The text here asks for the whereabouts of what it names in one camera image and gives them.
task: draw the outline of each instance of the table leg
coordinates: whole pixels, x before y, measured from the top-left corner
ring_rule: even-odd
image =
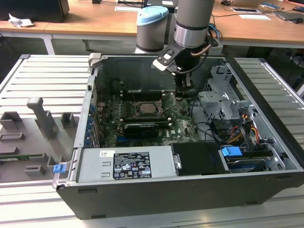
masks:
[[[90,51],[91,48],[90,48],[89,41],[88,41],[87,39],[83,39],[82,42],[85,43],[85,48],[86,48],[85,50],[86,50],[86,51]]]
[[[52,35],[51,34],[42,34],[41,38],[44,41],[44,44],[47,48],[47,53],[49,55],[55,55],[53,43],[52,43]]]

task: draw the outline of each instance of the floor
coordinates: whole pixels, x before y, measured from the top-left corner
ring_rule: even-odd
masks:
[[[93,52],[105,54],[132,53],[135,46],[135,41],[90,41],[90,48]],[[89,51],[85,50],[85,45],[81,40],[55,39],[54,48],[58,55],[90,54]],[[223,52],[234,57],[245,57],[247,51],[248,47],[229,46],[225,47]],[[268,63],[288,83],[292,83],[297,76],[304,72],[303,68],[290,62],[290,55],[294,52],[295,50],[287,48],[275,48],[267,58]],[[0,46],[0,81],[7,75],[21,54],[46,55],[47,50],[43,40],[38,38],[9,38],[9,43],[2,42]]]

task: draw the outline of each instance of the power supply label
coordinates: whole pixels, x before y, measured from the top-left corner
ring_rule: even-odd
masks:
[[[114,154],[113,178],[115,180],[151,177],[149,152]]]

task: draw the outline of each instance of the laptop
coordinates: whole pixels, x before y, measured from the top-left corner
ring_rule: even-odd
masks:
[[[265,2],[265,0],[234,0],[231,5],[240,7],[258,7],[262,2]]]

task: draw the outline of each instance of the black box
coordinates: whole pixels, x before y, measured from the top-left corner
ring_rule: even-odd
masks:
[[[174,13],[175,8],[178,6],[179,0],[147,0],[147,6],[164,6],[167,7],[169,13]]]
[[[58,23],[69,10],[67,0],[0,0],[0,20],[8,20],[10,13],[20,19]]]

